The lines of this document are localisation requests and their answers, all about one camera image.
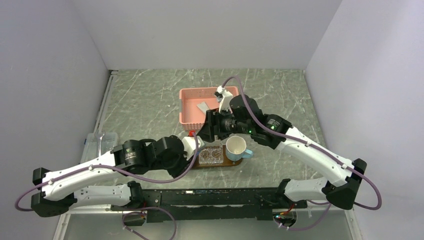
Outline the clear textured glass dish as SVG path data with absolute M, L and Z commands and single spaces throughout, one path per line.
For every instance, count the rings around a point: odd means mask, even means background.
M 220 165 L 224 163 L 223 147 L 221 145 L 206 146 L 198 155 L 200 166 Z

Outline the white and light-blue mug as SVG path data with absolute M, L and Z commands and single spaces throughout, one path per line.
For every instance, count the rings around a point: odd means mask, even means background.
M 234 135 L 226 141 L 225 155 L 229 160 L 237 162 L 241 159 L 252 158 L 254 153 L 247 148 L 247 143 L 242 137 Z

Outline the oval wooden tray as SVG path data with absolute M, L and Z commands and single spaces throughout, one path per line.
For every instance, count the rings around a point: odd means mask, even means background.
M 200 168 L 213 168 L 213 167 L 233 167 L 233 166 L 239 165 L 243 161 L 243 159 L 241 159 L 239 161 L 236 161 L 236 162 L 233 162 L 233 161 L 229 160 L 226 157 L 226 146 L 225 145 L 220 145 L 220 146 L 222 146 L 223 159 L 224 159 L 224 162 L 222 164 L 218 164 L 218 165 L 199 165 L 199 163 L 198 163 L 198 157 L 197 157 L 192 168 L 193 169 L 200 169 Z

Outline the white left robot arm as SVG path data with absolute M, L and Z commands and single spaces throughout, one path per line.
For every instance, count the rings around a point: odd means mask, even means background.
M 183 139 L 171 135 L 159 140 L 127 140 L 74 167 L 57 171 L 35 169 L 32 181 L 39 191 L 32 195 L 30 209 L 44 218 L 91 205 L 137 210 L 147 204 L 140 183 L 134 180 L 116 186 L 98 183 L 119 175 L 149 183 L 175 182 L 187 174 L 204 145 L 196 135 Z

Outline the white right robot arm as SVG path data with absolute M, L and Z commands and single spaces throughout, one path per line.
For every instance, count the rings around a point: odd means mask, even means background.
M 317 180 L 283 179 L 275 194 L 276 203 L 287 208 L 293 202 L 326 200 L 330 204 L 351 210 L 365 173 L 367 163 L 351 160 L 328 151 L 301 133 L 288 120 L 276 114 L 265 114 L 257 102 L 246 97 L 254 116 L 251 116 L 241 95 L 229 102 L 229 110 L 218 108 L 205 111 L 205 121 L 197 133 L 205 142 L 225 140 L 231 134 L 244 134 L 259 145 L 278 150 L 297 158 L 322 174 Z

